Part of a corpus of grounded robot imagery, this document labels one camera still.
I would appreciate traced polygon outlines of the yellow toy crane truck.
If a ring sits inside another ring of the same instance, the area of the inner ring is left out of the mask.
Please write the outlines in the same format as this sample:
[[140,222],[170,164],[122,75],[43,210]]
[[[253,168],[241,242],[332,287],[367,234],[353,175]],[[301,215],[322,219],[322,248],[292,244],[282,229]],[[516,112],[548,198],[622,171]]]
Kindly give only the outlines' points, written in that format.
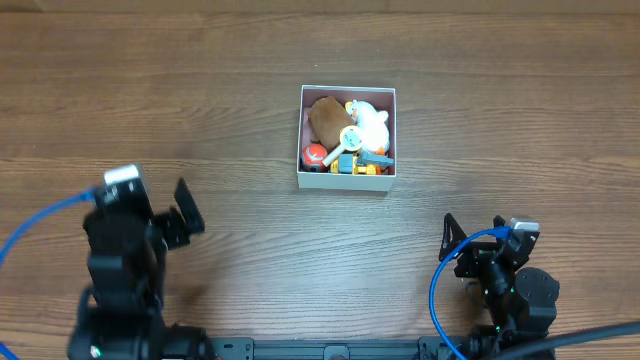
[[332,174],[381,175],[384,170],[395,164],[395,160],[380,154],[349,153],[341,154],[329,166]]

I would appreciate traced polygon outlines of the white plush duck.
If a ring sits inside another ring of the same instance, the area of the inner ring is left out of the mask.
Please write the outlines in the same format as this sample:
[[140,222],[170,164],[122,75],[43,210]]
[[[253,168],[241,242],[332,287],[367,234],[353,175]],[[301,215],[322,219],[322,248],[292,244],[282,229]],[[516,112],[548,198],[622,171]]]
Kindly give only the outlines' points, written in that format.
[[360,128],[363,138],[362,150],[378,155],[386,154],[390,146],[388,112],[378,111],[372,104],[358,100],[346,102],[345,109]]

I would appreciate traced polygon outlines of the red ball toy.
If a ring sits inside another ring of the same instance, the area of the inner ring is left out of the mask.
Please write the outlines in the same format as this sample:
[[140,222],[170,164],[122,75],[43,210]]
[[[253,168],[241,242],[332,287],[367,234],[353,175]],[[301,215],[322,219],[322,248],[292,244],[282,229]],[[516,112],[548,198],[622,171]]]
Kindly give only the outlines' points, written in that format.
[[304,147],[300,152],[301,168],[306,172],[325,172],[326,166],[323,160],[328,152],[324,146],[312,143]]

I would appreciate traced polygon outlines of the wooden rattle drum toy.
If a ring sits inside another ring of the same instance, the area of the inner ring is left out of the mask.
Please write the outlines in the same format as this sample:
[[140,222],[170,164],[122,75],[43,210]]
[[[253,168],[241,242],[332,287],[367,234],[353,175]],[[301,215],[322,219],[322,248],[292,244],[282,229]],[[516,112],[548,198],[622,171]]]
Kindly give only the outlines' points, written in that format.
[[362,144],[361,129],[355,125],[347,126],[340,132],[339,145],[322,160],[322,164],[329,167],[345,151],[356,152],[361,149]]

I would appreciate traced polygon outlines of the brown plush toy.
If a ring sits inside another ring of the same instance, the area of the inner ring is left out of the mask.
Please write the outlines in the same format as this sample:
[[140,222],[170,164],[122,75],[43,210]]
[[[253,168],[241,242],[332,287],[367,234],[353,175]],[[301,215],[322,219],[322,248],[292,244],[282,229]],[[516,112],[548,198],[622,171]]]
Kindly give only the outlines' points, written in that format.
[[308,111],[308,120],[312,129],[311,141],[321,144],[328,151],[340,144],[341,131],[355,124],[344,106],[333,96],[317,100]]

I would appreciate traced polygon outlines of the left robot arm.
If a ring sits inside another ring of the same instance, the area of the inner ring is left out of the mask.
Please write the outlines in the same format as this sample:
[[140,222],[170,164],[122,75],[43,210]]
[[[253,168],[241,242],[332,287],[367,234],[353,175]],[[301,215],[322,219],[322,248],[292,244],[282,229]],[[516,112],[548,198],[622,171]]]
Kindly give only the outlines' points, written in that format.
[[67,356],[72,360],[213,359],[205,329],[163,319],[167,254],[205,230],[184,180],[168,211],[152,210],[144,183],[132,179],[94,191],[84,219],[92,283],[82,293]]

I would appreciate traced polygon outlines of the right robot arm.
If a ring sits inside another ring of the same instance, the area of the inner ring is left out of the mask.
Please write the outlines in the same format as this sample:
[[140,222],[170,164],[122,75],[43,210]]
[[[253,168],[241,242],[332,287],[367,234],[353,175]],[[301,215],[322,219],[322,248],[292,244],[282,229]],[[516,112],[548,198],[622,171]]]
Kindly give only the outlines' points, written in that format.
[[447,349],[453,359],[480,359],[543,339],[557,316],[559,282],[547,272],[526,265],[540,236],[539,224],[496,216],[493,227],[481,234],[493,240],[479,242],[475,236],[466,235],[452,214],[444,217],[440,265],[429,288],[429,310],[435,311],[439,275],[454,260],[455,276],[479,287],[481,305],[492,319],[490,325],[477,325],[467,338],[456,340],[434,323],[441,336],[440,348]]

